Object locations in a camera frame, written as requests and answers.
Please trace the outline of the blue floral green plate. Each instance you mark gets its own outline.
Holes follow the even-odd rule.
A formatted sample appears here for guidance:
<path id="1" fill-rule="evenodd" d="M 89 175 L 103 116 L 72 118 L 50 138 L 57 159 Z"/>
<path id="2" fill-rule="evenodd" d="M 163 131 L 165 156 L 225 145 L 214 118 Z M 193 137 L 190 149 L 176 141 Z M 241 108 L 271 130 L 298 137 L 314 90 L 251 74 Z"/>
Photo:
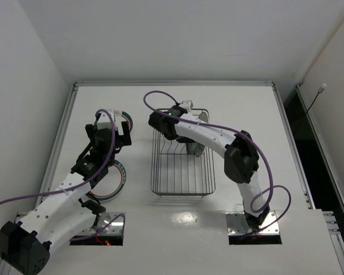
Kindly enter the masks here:
<path id="1" fill-rule="evenodd" d="M 205 146 L 199 142 L 187 143 L 186 150 L 189 155 L 194 155 L 199 158 L 204 153 Z"/>

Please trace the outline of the green red ring plate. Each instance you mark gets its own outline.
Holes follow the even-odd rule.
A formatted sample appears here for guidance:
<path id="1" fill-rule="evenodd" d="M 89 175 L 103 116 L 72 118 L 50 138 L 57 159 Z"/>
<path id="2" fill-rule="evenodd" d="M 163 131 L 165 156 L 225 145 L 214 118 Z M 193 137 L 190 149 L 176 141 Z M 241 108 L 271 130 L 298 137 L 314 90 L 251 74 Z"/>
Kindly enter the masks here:
<path id="1" fill-rule="evenodd" d="M 108 174 L 90 191 L 89 195 L 101 203 L 113 200 L 124 189 L 126 180 L 125 166 L 115 160 L 114 165 L 109 168 Z"/>
<path id="2" fill-rule="evenodd" d="M 116 117 L 116 121 L 118 122 L 126 121 L 128 124 L 129 132 L 132 132 L 133 125 L 134 125 L 132 117 L 126 111 L 122 111 L 122 110 L 114 110 L 114 114 Z"/>

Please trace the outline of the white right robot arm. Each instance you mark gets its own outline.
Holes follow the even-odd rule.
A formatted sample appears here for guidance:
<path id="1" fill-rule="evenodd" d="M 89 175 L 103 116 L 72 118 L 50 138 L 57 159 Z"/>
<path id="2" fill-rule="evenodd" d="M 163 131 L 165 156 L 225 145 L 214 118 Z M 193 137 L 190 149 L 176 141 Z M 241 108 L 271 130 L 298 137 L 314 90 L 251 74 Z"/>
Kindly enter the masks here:
<path id="1" fill-rule="evenodd" d="M 207 126 L 187 109 L 177 105 L 166 112 L 154 111 L 148 124 L 168 140 L 179 143 L 196 142 L 210 148 L 224 159 L 224 173 L 237 184 L 243 199 L 244 214 L 249 227 L 259 229 L 269 213 L 256 172 L 259 154 L 248 140 L 250 134 L 228 132 Z"/>

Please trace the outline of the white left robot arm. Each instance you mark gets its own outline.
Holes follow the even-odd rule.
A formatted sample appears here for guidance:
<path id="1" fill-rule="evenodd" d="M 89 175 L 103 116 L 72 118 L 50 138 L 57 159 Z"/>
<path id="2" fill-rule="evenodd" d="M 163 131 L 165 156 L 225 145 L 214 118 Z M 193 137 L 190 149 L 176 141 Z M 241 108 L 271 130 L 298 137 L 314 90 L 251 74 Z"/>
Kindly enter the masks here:
<path id="1" fill-rule="evenodd" d="M 111 123 L 87 124 L 89 143 L 54 191 L 17 222 L 0 230 L 0 257 L 21 274 L 39 274 L 51 255 L 67 242 L 96 238 L 123 213 L 110 216 L 89 198 L 92 189 L 115 164 L 115 155 L 131 145 L 129 123 L 119 132 Z"/>

